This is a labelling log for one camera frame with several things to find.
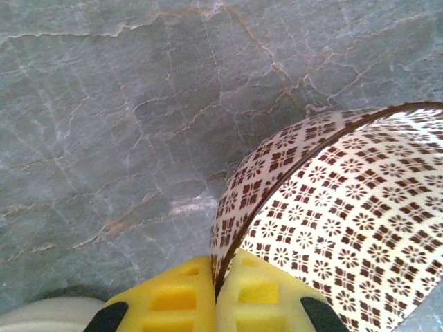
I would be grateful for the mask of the plain cream bowl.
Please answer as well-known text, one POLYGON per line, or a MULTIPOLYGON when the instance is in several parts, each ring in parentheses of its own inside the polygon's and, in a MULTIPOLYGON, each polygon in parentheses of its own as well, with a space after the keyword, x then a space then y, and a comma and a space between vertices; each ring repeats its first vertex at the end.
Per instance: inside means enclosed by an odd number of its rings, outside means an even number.
POLYGON ((0 316, 0 332, 83 332, 105 303, 91 297, 56 297, 0 316))

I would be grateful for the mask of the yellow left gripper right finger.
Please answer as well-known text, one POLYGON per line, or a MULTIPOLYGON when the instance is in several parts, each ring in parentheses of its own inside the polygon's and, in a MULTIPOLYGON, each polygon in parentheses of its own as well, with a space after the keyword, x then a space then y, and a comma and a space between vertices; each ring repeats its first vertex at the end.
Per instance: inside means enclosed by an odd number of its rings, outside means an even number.
POLYGON ((316 289, 238 250, 217 297, 216 332, 349 332, 316 289))

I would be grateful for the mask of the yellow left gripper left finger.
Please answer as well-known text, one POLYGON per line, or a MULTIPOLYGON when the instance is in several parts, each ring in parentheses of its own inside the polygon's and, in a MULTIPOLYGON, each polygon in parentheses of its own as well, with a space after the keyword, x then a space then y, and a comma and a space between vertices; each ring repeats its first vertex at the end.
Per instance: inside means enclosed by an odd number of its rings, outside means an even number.
POLYGON ((192 258, 115 295, 83 332, 215 332, 210 257, 192 258))

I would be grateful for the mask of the brown patterned bowl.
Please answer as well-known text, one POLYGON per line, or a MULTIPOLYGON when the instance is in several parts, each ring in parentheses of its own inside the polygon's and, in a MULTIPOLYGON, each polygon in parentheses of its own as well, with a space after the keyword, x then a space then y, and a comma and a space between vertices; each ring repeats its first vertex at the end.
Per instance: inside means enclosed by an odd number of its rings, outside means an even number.
POLYGON ((443 280, 443 102, 267 138, 228 181, 211 247, 217 293, 244 250, 320 291, 349 332, 393 332, 443 280))

